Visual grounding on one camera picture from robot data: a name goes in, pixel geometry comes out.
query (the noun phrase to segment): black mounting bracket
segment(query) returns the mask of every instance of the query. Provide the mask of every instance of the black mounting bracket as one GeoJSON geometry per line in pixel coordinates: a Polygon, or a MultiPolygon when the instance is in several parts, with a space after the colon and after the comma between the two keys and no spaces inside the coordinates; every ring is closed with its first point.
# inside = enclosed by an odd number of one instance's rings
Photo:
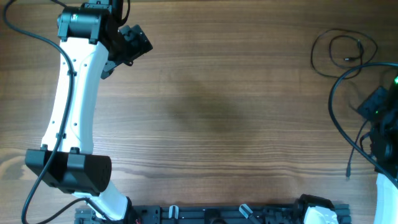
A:
{"type": "MultiPolygon", "coordinates": [[[[348,205],[333,205],[329,200],[302,195],[294,204],[250,206],[252,218],[246,218],[238,206],[170,207],[133,206],[134,216],[120,224],[302,224],[306,208],[333,207],[339,224],[351,224],[348,205]]],[[[76,209],[75,224],[103,224],[90,208],[76,209]]]]}
{"type": "Polygon", "coordinates": [[[125,46],[128,50],[124,54],[115,55],[115,57],[108,59],[101,74],[102,79],[108,78],[114,69],[122,63],[132,66],[136,58],[153,49],[152,44],[139,25],[132,28],[124,26],[119,32],[126,41],[125,46]]]}

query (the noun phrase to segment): wooden tabletop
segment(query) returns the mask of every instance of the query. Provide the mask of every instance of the wooden tabletop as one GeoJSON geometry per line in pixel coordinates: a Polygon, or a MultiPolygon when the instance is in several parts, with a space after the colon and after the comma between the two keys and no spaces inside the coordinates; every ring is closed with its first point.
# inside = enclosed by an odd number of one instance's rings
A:
{"type": "MultiPolygon", "coordinates": [[[[134,205],[292,203],[312,194],[350,204],[353,223],[372,223],[377,175],[356,153],[346,180],[351,148],[327,109],[334,80],[317,75],[309,56],[318,34],[340,27],[371,35],[380,48],[374,61],[398,61],[397,7],[396,1],[134,2],[127,23],[140,24],[154,49],[100,81],[94,154],[112,158],[111,179],[134,205]]],[[[19,4],[9,20],[59,42],[61,11],[19,4]]],[[[36,178],[24,164],[25,150],[39,148],[48,126],[60,56],[3,22],[0,32],[0,223],[20,223],[36,178]]],[[[332,36],[320,42],[315,63],[341,75],[327,57],[332,36]]],[[[374,47],[364,45],[368,57],[374,47]]],[[[342,40],[335,57],[357,51],[342,40]]],[[[336,93],[336,115],[352,138],[363,120],[350,107],[388,86],[394,74],[369,68],[336,93]]],[[[41,184],[28,220],[39,222],[72,199],[41,184]]],[[[54,223],[71,223],[73,214],[71,208],[54,223]]]]}

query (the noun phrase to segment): white plastic cover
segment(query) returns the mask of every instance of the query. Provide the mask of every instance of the white plastic cover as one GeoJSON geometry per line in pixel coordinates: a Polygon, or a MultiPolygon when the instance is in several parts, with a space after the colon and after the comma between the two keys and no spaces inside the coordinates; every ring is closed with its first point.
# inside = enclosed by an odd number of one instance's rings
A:
{"type": "MultiPolygon", "coordinates": [[[[66,138],[62,141],[58,152],[69,152],[71,147],[80,148],[82,154],[93,153],[93,117],[97,100],[98,85],[105,63],[108,61],[108,50],[98,42],[89,44],[88,39],[68,38],[61,42],[60,47],[73,61],[77,72],[73,98],[65,127],[66,138]]],[[[49,150],[54,149],[57,141],[63,111],[67,102],[69,89],[68,65],[61,56],[60,77],[58,79],[57,93],[51,115],[51,120],[42,140],[49,150]]]]}
{"type": "Polygon", "coordinates": [[[377,207],[374,224],[398,224],[398,190],[383,174],[377,176],[377,207]]]}
{"type": "MultiPolygon", "coordinates": [[[[101,192],[98,197],[81,192],[75,192],[73,195],[78,198],[90,198],[111,220],[122,220],[126,213],[127,197],[117,190],[112,181],[109,182],[106,190],[101,192]]],[[[96,212],[96,216],[104,218],[98,212],[96,212]]]]}
{"type": "Polygon", "coordinates": [[[337,214],[324,207],[309,207],[304,217],[304,224],[338,224],[337,214]]]}

